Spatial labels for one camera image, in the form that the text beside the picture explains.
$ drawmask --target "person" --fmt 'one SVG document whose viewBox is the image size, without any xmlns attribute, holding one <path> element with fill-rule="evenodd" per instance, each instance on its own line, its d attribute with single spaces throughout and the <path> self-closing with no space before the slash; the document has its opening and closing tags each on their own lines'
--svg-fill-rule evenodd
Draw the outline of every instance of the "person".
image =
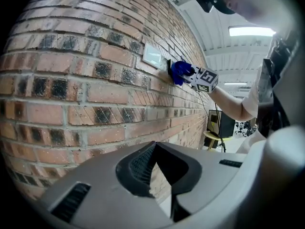
<svg viewBox="0 0 305 229">
<path fill-rule="evenodd" d="M 269 27 L 277 32 L 277 36 L 281 38 L 285 38 L 295 26 L 294 16 L 282 0 L 212 0 L 212 4 L 222 13 L 233 14 L 236 12 L 253 24 Z M 262 67 L 259 67 L 256 81 L 251 87 L 249 95 L 243 100 L 231 96 L 218 86 L 209 94 L 210 98 L 224 113 L 237 121 L 257 118 L 258 84 L 261 71 Z M 255 142 L 265 139 L 257 130 L 245 139 L 237 153 L 247 154 Z"/>
</svg>

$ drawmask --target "ceiling light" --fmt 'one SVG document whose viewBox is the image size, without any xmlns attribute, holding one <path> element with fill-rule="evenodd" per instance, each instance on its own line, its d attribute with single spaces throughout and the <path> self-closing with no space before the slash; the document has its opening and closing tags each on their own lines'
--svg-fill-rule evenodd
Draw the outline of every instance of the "ceiling light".
<svg viewBox="0 0 305 229">
<path fill-rule="evenodd" d="M 247 85 L 244 82 L 226 82 L 225 85 Z"/>
<path fill-rule="evenodd" d="M 273 36 L 276 32 L 264 27 L 230 27 L 230 36 Z"/>
</svg>

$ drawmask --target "brick wall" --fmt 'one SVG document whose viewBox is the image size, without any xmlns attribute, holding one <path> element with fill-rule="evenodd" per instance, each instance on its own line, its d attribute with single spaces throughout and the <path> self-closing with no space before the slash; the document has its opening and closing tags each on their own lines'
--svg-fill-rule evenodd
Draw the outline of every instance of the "brick wall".
<svg viewBox="0 0 305 229">
<path fill-rule="evenodd" d="M 1 152 L 24 194 L 36 199 L 85 160 L 128 145 L 198 148 L 202 102 L 141 61 L 146 42 L 166 59 L 204 66 L 167 0 L 31 0 L 0 63 Z M 162 197 L 159 173 L 152 193 Z"/>
</svg>

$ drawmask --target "black vent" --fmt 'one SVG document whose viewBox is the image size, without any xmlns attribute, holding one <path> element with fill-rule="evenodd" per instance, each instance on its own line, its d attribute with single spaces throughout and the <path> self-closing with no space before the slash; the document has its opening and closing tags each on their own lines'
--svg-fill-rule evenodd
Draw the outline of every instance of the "black vent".
<svg viewBox="0 0 305 229">
<path fill-rule="evenodd" d="M 53 209 L 52 215 L 69 223 L 90 188 L 91 186 L 88 184 L 76 184 L 67 196 Z"/>
</svg>

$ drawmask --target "stool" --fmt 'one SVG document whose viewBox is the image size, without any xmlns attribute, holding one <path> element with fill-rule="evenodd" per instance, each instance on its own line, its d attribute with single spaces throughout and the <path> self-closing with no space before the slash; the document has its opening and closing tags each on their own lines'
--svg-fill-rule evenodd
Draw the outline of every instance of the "stool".
<svg viewBox="0 0 305 229">
<path fill-rule="evenodd" d="M 213 144 L 215 141 L 221 141 L 221 139 L 217 136 L 215 136 L 214 134 L 212 134 L 210 131 L 204 131 L 203 134 L 208 137 L 209 139 L 211 139 L 211 142 L 209 144 L 209 148 L 208 150 L 211 150 L 213 147 Z"/>
</svg>

